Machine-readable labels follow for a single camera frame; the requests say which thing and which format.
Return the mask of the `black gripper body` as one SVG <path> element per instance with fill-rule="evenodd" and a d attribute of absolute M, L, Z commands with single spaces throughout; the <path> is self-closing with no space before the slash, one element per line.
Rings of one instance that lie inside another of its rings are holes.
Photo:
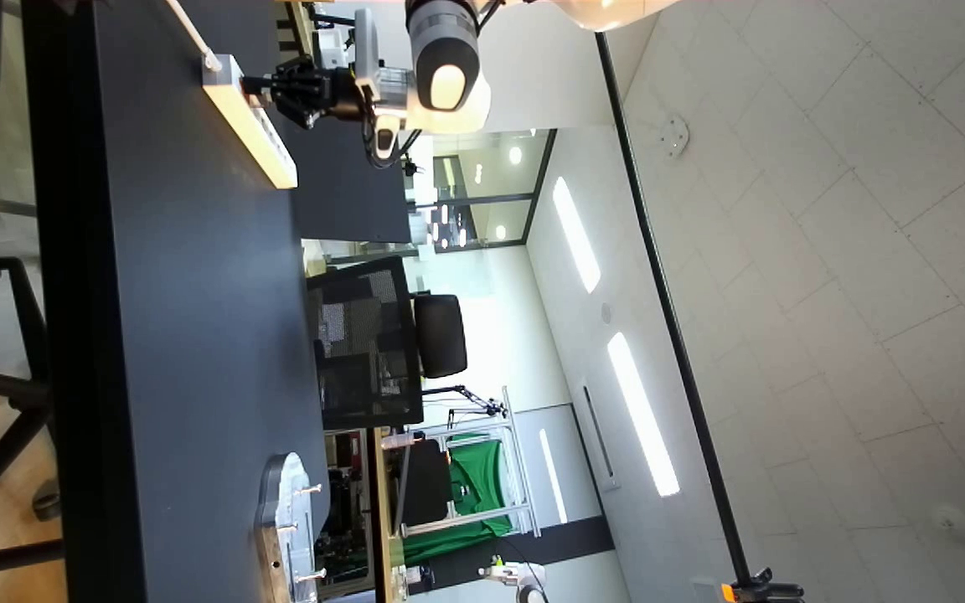
<path fill-rule="evenodd" d="M 300 125 L 314 126 L 321 117 L 357 120 L 373 117 L 367 98 L 357 89 L 347 67 L 319 67 L 310 56 L 296 56 L 272 75 L 276 107 Z"/>

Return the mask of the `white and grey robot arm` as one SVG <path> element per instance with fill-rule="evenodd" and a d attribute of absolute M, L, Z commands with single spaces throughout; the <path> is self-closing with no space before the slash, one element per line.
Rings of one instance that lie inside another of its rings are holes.
<path fill-rule="evenodd" d="M 507 3 L 533 0 L 403 0 L 405 67 L 382 61 L 376 11 L 355 8 L 351 61 L 285 61 L 268 81 L 272 100 L 300 126 L 319 117 L 355 120 L 376 162 L 405 154 L 420 133 L 472 133 L 488 113 L 478 38 Z"/>

